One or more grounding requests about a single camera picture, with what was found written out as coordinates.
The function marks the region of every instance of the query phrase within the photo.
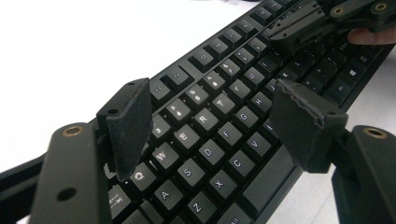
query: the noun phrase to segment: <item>white table surface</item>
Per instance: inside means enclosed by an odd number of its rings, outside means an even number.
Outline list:
[[[126,82],[153,77],[257,3],[0,1],[0,173],[87,122]],[[348,129],[396,134],[396,52],[348,110]],[[303,174],[270,223],[337,223],[331,172]]]

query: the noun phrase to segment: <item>black keyboard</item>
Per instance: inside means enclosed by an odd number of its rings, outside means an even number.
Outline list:
[[[114,223],[269,219],[302,173],[268,120],[276,79],[347,111],[393,48],[328,35],[279,53],[265,30],[309,2],[264,0],[151,79],[154,127],[139,165],[124,182],[105,167]]]

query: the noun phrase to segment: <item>keyboard key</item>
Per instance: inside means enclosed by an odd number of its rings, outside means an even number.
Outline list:
[[[269,114],[272,101],[259,91],[247,105],[259,118],[263,119]]]
[[[233,124],[244,134],[250,134],[259,124],[257,117],[247,106],[242,107],[233,116]]]
[[[151,205],[149,201],[144,201],[140,205],[140,210],[146,214],[146,217],[149,218],[150,223],[153,224],[163,224],[164,220],[161,215],[155,210],[155,208]]]
[[[218,127],[219,120],[206,108],[201,110],[192,121],[194,128],[204,137],[209,137]]]
[[[162,208],[166,216],[172,216],[172,214],[182,205],[184,196],[172,181],[168,179],[157,190],[155,190],[154,199]]]
[[[175,145],[180,151],[189,156],[198,147],[200,136],[188,125],[184,125],[174,135]]]
[[[241,201],[247,210],[256,217],[270,202],[293,169],[294,164],[289,152],[285,147],[280,148],[244,190]]]
[[[246,153],[256,162],[262,162],[272,145],[259,133],[254,133],[245,144]]]
[[[190,118],[191,110],[180,100],[176,99],[165,109],[166,116],[177,127],[182,126]]]
[[[151,101],[158,107],[165,104],[175,95],[159,79],[155,81],[150,81],[149,85],[151,92]]]
[[[209,139],[200,149],[197,158],[209,170],[219,168],[225,160],[224,151]]]
[[[120,185],[116,185],[108,192],[108,203],[113,221],[120,222],[125,216],[125,209],[131,204],[131,200]]]
[[[204,177],[204,170],[192,159],[188,159],[177,170],[177,178],[189,192],[196,191],[203,183]]]
[[[255,62],[255,58],[246,49],[241,48],[233,55],[233,61],[242,69],[247,70]]]
[[[231,51],[231,49],[218,38],[210,42],[205,49],[218,61],[222,60]]]
[[[251,175],[254,165],[254,162],[242,150],[237,151],[228,161],[230,173],[239,182],[244,182]]]
[[[169,175],[178,166],[180,157],[167,144],[164,143],[152,153],[153,163],[164,175]]]
[[[249,98],[251,90],[239,79],[237,79],[227,90],[230,98],[238,105],[243,105]]]
[[[238,32],[244,39],[249,39],[251,38],[254,34],[257,33],[256,28],[252,26],[249,22],[246,20],[241,20],[239,21],[235,27],[235,31]]]
[[[233,151],[238,147],[241,138],[242,134],[230,122],[227,122],[218,130],[216,137],[228,151]]]
[[[201,81],[204,90],[209,94],[217,95],[225,86],[225,80],[218,73],[212,71]]]
[[[237,190],[235,182],[223,170],[220,170],[215,176],[213,176],[209,183],[210,192],[222,204],[230,201]]]
[[[134,190],[138,193],[137,195],[139,197],[145,197],[157,181],[157,176],[151,172],[144,162],[136,166],[130,178],[133,182]]]
[[[235,81],[242,74],[242,70],[230,59],[221,63],[216,71],[227,82]]]
[[[161,144],[171,133],[172,128],[163,117],[158,114],[152,118],[151,140],[157,144]]]
[[[235,103],[230,100],[224,93],[221,93],[212,101],[212,111],[221,120],[226,120],[235,110]]]
[[[198,223],[209,223],[210,219],[216,214],[218,208],[202,192],[188,204],[188,211]]]
[[[143,216],[139,210],[135,210],[127,219],[125,219],[122,224],[149,224],[149,221]]]
[[[175,92],[184,90],[190,83],[192,83],[192,77],[190,77],[190,75],[184,72],[180,67],[167,72],[164,80]]]
[[[256,68],[249,68],[242,76],[241,80],[252,90],[259,91],[264,83],[269,80],[263,76]]]
[[[273,16],[271,12],[269,12],[267,9],[259,7],[250,15],[250,17],[257,21],[259,24],[266,25]]]
[[[185,96],[186,103],[194,110],[203,108],[209,100],[209,94],[197,84],[186,91]]]
[[[270,49],[266,44],[262,43],[257,37],[253,38],[245,45],[247,51],[249,51],[256,59],[260,59]]]
[[[251,219],[236,203],[233,203],[218,223],[251,223]]]
[[[238,48],[244,42],[242,36],[238,34],[234,29],[226,31],[224,35],[220,36],[220,40],[222,40],[231,49]]]
[[[201,72],[206,72],[213,65],[216,64],[216,60],[204,49],[198,49],[190,58],[189,61],[195,65]]]

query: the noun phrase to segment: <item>hand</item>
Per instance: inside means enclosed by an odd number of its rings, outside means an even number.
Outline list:
[[[367,29],[354,29],[349,32],[348,40],[356,45],[385,45],[396,43],[396,26],[379,33],[371,33]]]

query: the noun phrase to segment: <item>robotic claw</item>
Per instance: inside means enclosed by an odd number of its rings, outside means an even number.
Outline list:
[[[377,33],[395,24],[394,0],[318,0],[276,22],[264,34],[276,49],[293,54],[329,33],[341,34],[353,28]]]

